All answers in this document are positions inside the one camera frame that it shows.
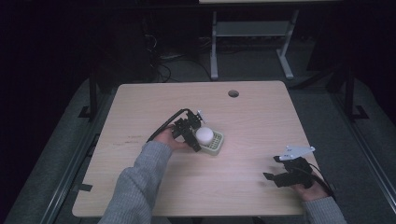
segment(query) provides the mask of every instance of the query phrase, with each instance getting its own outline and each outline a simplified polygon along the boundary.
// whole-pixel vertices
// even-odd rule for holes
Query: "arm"
[[[309,189],[303,185],[291,186],[302,198],[303,207],[312,224],[346,224],[344,216],[335,200],[316,181]]]
[[[111,199],[99,223],[150,223],[151,213],[173,149],[186,148],[172,137],[170,129],[143,146],[134,167],[120,174]]]

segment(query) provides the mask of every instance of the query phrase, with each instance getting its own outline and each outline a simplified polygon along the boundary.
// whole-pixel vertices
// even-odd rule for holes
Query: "dark background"
[[[141,23],[147,13],[81,7],[101,3],[0,3],[0,221],[7,216],[74,92],[90,73],[97,74],[102,91],[153,78]],[[346,62],[396,123],[396,13],[391,2],[346,1],[327,12],[302,10],[293,36],[318,40],[311,69]],[[149,25],[156,27],[150,28],[159,32],[163,44],[210,36],[210,30],[200,26],[211,22],[207,11],[179,11],[172,16],[158,12],[154,19]]]

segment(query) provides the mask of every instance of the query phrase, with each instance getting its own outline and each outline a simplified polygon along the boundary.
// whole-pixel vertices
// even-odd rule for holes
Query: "hand-mounted device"
[[[172,129],[172,135],[174,138],[179,136],[183,136],[186,143],[194,149],[194,151],[201,150],[201,146],[199,145],[196,137],[194,136],[194,131],[201,128],[201,120],[205,123],[204,116],[202,115],[201,110],[198,110],[197,114],[194,115],[192,111],[189,109],[180,109],[174,116],[172,116],[169,120],[167,120],[155,133],[148,139],[148,142],[153,140],[155,136],[161,133],[164,129],[168,127],[168,125],[176,119],[178,116],[187,112],[187,118],[180,118],[175,121],[175,126]]]
[[[314,165],[308,163],[308,161],[301,157],[306,153],[315,151],[314,147],[289,147],[285,148],[283,156],[275,156],[274,160],[279,163],[283,163],[286,169],[286,173],[280,175],[273,175],[269,173],[263,173],[265,178],[273,180],[277,187],[289,187],[296,184],[302,184],[306,189],[309,189],[313,185],[313,181],[317,181],[327,193],[334,197],[334,193],[330,188],[329,184],[317,175],[312,175],[311,166]]]

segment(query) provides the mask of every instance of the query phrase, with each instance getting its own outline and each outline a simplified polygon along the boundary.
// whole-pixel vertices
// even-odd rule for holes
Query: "round hole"
[[[235,98],[239,96],[239,92],[238,91],[228,91],[228,95]]]

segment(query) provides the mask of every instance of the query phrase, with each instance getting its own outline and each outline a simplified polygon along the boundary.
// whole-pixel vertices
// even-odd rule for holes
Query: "cable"
[[[317,166],[315,166],[314,164],[311,164],[311,163],[308,163],[308,164],[309,164],[310,166],[314,167],[314,168],[320,173],[320,175],[323,176],[323,181],[326,182],[327,186],[329,186],[329,188],[330,188],[329,182],[328,182],[327,179],[324,177],[323,173],[319,170],[319,168],[318,168]]]
[[[174,80],[175,82],[181,82],[181,81],[176,80],[176,79],[174,79],[174,78],[172,78],[172,77],[170,77],[169,79]]]
[[[163,60],[163,63],[170,63],[174,60],[177,60],[179,58],[182,58],[184,56],[187,56],[186,54],[175,54],[175,55],[171,55],[171,56],[160,56],[160,59]]]
[[[159,66],[162,66],[162,67],[164,67],[166,70],[168,70],[168,72],[169,72],[169,75],[166,77],[166,80],[163,80],[163,83],[165,83],[165,82],[167,82],[170,78],[171,78],[171,76],[172,76],[172,71],[171,71],[171,69],[168,67],[168,66],[165,66],[165,65],[163,65],[163,64],[158,64]],[[158,71],[158,73],[160,74],[160,76],[161,77],[163,77],[163,74],[160,72],[160,71]]]
[[[156,65],[156,66],[154,66],[154,65],[150,65],[150,67],[154,70],[154,72],[156,73],[156,74],[158,74],[158,76],[156,76],[155,78],[157,79],[157,81],[156,82],[162,82],[162,83],[164,83],[164,79],[163,79],[163,74],[160,72],[160,70],[158,69],[158,65]],[[170,71],[170,69],[168,68],[168,67],[166,67],[167,69],[168,69],[168,71],[169,71],[169,75],[168,75],[168,78],[170,78],[170,73],[171,73],[171,71]]]
[[[157,38],[155,38],[154,35],[146,35],[146,37],[151,37],[154,39],[154,45],[152,46],[152,48],[155,49],[155,47],[157,47],[157,43],[158,43]]]
[[[298,170],[306,175],[309,175],[313,180],[317,181],[325,189],[326,193],[329,194],[330,196],[332,196],[335,200],[334,192],[332,191],[330,186],[327,183],[325,183],[324,180],[320,179],[320,177],[318,177],[317,175],[309,174],[307,171],[300,169],[298,167],[293,167],[293,169]]]
[[[172,62],[165,62],[165,63],[174,63],[174,62],[193,62],[193,63],[196,63],[196,64],[200,65],[202,68],[204,68],[206,75],[209,77],[209,80],[212,80],[211,76],[210,76],[209,72],[206,70],[206,68],[201,63],[198,63],[195,60],[192,60],[192,59],[178,59],[178,60],[173,60]]]
[[[176,112],[174,116],[172,116],[170,119],[168,119],[163,125],[161,125],[160,128],[157,129],[148,139],[147,142],[152,141],[159,133],[161,133],[165,128],[178,116],[180,116],[183,112],[185,111],[190,111],[189,109],[180,109],[179,111]]]

